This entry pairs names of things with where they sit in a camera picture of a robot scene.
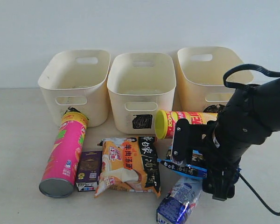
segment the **black cable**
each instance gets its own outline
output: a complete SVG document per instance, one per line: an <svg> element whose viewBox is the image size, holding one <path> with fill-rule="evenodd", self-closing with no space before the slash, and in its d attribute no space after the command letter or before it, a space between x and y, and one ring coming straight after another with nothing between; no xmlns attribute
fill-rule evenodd
<svg viewBox="0 0 280 224"><path fill-rule="evenodd" d="M262 199L262 197L256 192L256 190L249 184L249 182L238 172L239 177L243 180L243 182L250 188L250 190L255 194L255 196L261 201L261 203L274 215L280 216L280 212L274 211L267 203Z"/></svg>

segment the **purple snack box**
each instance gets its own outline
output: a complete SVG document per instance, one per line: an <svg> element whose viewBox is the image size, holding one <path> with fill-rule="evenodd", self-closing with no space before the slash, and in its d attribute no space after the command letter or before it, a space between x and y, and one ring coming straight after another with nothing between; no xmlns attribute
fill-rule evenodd
<svg viewBox="0 0 280 224"><path fill-rule="evenodd" d="M102 151L82 152L76 175L78 191L96 190L102 167Z"/></svg>

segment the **white wall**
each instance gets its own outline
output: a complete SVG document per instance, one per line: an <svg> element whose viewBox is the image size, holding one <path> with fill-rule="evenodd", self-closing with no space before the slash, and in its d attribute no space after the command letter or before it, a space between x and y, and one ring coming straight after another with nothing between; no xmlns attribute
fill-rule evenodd
<svg viewBox="0 0 280 224"><path fill-rule="evenodd" d="M67 49L174 57L187 46L225 46L280 70L280 0L0 0L0 88L37 87Z"/></svg>

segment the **pink pringles can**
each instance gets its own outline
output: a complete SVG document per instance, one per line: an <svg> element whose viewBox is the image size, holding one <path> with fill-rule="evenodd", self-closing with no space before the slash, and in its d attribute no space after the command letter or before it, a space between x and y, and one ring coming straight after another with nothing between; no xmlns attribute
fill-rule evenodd
<svg viewBox="0 0 280 224"><path fill-rule="evenodd" d="M62 118L39 190L50 197L67 197L74 191L88 119L74 108Z"/></svg>

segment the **yellow can lid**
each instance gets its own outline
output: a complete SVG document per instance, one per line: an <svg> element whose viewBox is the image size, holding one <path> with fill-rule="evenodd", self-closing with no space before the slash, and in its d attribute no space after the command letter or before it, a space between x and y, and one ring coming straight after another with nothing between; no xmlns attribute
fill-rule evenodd
<svg viewBox="0 0 280 224"><path fill-rule="evenodd" d="M154 131L158 139L164 139L168 130L168 120L166 112L159 110L155 115Z"/></svg>

